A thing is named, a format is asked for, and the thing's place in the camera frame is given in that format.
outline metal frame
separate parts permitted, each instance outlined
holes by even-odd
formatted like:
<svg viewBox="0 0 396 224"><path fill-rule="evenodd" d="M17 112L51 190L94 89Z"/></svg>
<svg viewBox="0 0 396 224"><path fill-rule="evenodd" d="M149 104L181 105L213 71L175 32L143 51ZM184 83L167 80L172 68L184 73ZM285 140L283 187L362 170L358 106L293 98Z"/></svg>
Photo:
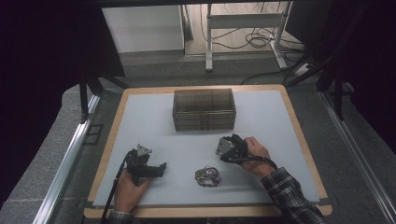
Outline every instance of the metal frame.
<svg viewBox="0 0 396 224"><path fill-rule="evenodd" d="M207 4L206 71L213 70L212 30L230 28L277 27L276 38L271 41L270 45L280 69L287 68L279 50L279 42L289 16L290 4L289 1L282 13L238 15L212 15L212 4Z"/></svg>
<svg viewBox="0 0 396 224"><path fill-rule="evenodd" d="M319 96L323 100L323 103L325 104L327 111L329 112L330 117L335 124L335 127L341 134L341 137L343 138L346 147L350 152L350 155L352 156L353 160L356 163L356 166L361 172L361 175L363 176L366 185L373 193L375 200L378 203L378 206L384 214L385 218L387 219L388 223L396 223L396 209L393 205L391 198L388 196L384 187L376 178L375 173L373 172L369 163L361 153L361 149L359 148L358 144L350 133L347 125L342 120L340 120L336 112L332 110L332 100L330 99L328 94L323 93L322 91L319 92Z"/></svg>
<svg viewBox="0 0 396 224"><path fill-rule="evenodd" d="M43 200L40 208L38 209L37 215L35 216L34 224L45 224L50 220L50 215L58 201L59 195L64 187L64 183L69 175L69 172L73 166L73 163L77 157L79 149L82 145L84 136L88 131L92 120L92 113L94 112L98 102L100 100L99 96L94 95L88 105L89 116L85 123L80 123L76 129L76 132L70 142L66 153L64 154L64 159L56 172L55 177L49 186L49 191Z"/></svg>

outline white board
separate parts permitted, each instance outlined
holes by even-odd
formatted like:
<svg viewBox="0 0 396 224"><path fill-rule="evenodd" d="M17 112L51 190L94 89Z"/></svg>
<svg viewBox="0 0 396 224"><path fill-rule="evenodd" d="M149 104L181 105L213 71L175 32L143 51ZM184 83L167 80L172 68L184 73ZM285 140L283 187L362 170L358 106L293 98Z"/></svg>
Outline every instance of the white board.
<svg viewBox="0 0 396 224"><path fill-rule="evenodd" d="M255 136L270 150L278 167L285 167L302 185L310 202L318 192L279 91L233 93L233 130L176 132L172 118L174 94L131 95L125 106L108 166L93 205L105 205L113 179L126 153L137 144L152 149L150 166L167 162L163 177L152 181L140 205L216 205L271 203L260 180L239 165L215 154L222 136ZM219 170L221 184L200 187L195 171L206 165Z"/></svg>

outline person's left hand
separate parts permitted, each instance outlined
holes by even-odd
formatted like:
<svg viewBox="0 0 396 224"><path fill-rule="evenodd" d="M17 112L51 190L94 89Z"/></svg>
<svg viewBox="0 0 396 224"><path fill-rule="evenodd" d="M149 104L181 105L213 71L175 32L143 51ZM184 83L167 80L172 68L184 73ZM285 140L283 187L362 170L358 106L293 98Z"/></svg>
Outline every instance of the person's left hand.
<svg viewBox="0 0 396 224"><path fill-rule="evenodd" d="M131 213L137 206L152 178L146 178L138 187L132 180L132 175L123 170L114 195L114 210Z"/></svg>

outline person's right hand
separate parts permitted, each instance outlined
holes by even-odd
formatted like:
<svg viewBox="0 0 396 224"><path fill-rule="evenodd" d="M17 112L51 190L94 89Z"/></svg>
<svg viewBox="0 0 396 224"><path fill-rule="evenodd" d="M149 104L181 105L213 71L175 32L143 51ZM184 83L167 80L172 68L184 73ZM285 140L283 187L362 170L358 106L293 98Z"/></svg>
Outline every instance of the person's right hand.
<svg viewBox="0 0 396 224"><path fill-rule="evenodd" d="M260 156L271 159L268 149L260 144L255 137L247 137L245 141L247 142L249 156ZM260 179L268 176L275 170L268 163L262 161L244 161L241 166Z"/></svg>

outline gray floor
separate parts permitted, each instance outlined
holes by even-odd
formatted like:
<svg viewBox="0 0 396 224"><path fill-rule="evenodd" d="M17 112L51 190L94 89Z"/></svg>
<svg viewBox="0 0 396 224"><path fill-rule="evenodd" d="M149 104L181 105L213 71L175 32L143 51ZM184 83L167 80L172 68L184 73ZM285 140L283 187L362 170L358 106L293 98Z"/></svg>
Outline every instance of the gray floor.
<svg viewBox="0 0 396 224"><path fill-rule="evenodd" d="M122 58L127 77L121 80L134 87L238 85L249 76L278 71L272 54L236 55L234 58L218 56L215 60L214 71L208 74L205 72L205 63L199 57L177 62L171 62L169 59L162 61L157 58L140 64ZM282 79L282 73L268 74L252 78L246 84L279 84ZM333 212L326 217L326 220L329 223L387 223L325 105L315 91L315 80L316 77L312 77L297 87L289 88L288 92L332 202ZM89 206L86 200L121 97L120 88L105 80L102 82L108 91L101 96L91 126L93 129L98 127L103 129L97 143L95 143L95 135L85 139L86 144L80 149L50 223L81 223L84 206ZM390 197L396 198L395 155L356 111L347 96L344 97L343 102L348 128ZM79 119L79 92L78 87L75 87L64 94L63 107L47 139L2 207L0 223L33 222L78 126ZM253 218L223 220L227 223L235 223L235 221L262 223L261 219ZM204 223L202 219L151 220L150 222ZM85 219L84 223L98 223L98 220ZM277 220L272 220L271 223L277 223Z"/></svg>

